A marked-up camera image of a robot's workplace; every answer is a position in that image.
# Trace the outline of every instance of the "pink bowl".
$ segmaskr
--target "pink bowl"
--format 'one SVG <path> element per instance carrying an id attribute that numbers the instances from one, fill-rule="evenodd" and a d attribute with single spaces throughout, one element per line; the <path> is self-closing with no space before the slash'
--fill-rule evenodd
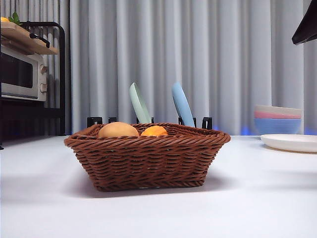
<path id="1" fill-rule="evenodd" d="M 267 113 L 254 111 L 254 118 L 270 118 L 270 119 L 300 119 L 301 115 L 286 115 L 279 113 Z"/>

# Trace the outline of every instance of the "toaster oven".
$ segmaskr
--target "toaster oven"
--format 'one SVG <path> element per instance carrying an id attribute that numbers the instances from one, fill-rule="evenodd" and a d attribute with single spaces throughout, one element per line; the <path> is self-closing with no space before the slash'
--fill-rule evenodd
<path id="1" fill-rule="evenodd" d="M 1 45 L 1 95 L 4 98 L 45 101 L 47 67 L 37 53 L 24 55 Z"/>

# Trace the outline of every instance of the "orange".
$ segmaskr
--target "orange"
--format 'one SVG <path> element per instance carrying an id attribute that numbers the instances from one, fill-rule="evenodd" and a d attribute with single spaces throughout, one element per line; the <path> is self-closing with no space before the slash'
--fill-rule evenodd
<path id="1" fill-rule="evenodd" d="M 168 134 L 163 126 L 154 125 L 154 126 L 147 128 L 145 131 L 143 131 L 141 135 L 147 135 L 147 136 L 156 135 L 156 136 L 158 136 L 158 135 L 168 135 Z"/>
<path id="2" fill-rule="evenodd" d="M 9 19 L 6 18 L 6 17 L 1 17 L 1 21 L 2 21 L 2 22 L 10 22 Z"/>

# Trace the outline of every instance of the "basket rim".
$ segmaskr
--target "basket rim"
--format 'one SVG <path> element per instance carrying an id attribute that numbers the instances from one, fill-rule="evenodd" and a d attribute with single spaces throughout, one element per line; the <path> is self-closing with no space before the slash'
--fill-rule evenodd
<path id="1" fill-rule="evenodd" d="M 74 133 L 72 135 L 70 135 L 68 138 L 66 138 L 64 140 L 64 144 L 66 146 L 69 146 L 69 144 L 71 144 L 71 141 L 118 141 L 118 140 L 143 140 L 143 141 L 147 141 L 147 140 L 153 140 L 153 139 L 191 139 L 191 138 L 201 138 L 201 139 L 207 139 L 207 138 L 213 138 L 213 137 L 224 137 L 225 140 L 221 142 L 221 144 L 227 143 L 231 140 L 231 137 L 229 134 L 220 131 L 220 130 L 208 130 L 208 129 L 202 129 L 202 128 L 195 128 L 195 127 L 191 127 L 191 126 L 186 126 L 186 125 L 179 125 L 179 124 L 175 124 L 175 123 L 139 123 L 139 124 L 131 124 L 132 126 L 134 125 L 138 125 L 138 126 L 150 126 L 150 125 L 161 125 L 161 126 L 173 126 L 173 127 L 178 127 L 178 128 L 182 128 L 188 131 L 195 131 L 196 133 L 201 133 L 201 135 L 160 135 L 160 136 L 116 136 L 116 137 L 97 137 L 97 136 L 90 136 L 90 135 L 86 135 L 87 133 L 89 133 L 90 131 L 92 131 L 93 129 L 95 129 L 95 127 L 99 127 L 99 126 L 104 126 L 106 124 L 95 124 L 92 125 L 91 127 L 85 128 L 77 133 Z M 213 132 L 213 134 L 203 134 L 206 132 Z"/>

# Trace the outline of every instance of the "fruit on shelf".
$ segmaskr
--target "fruit on shelf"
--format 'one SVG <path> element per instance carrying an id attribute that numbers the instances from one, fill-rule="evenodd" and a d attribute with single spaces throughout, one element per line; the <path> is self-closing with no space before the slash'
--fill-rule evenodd
<path id="1" fill-rule="evenodd" d="M 6 17 L 1 17 L 1 22 L 10 22 L 8 18 Z"/>

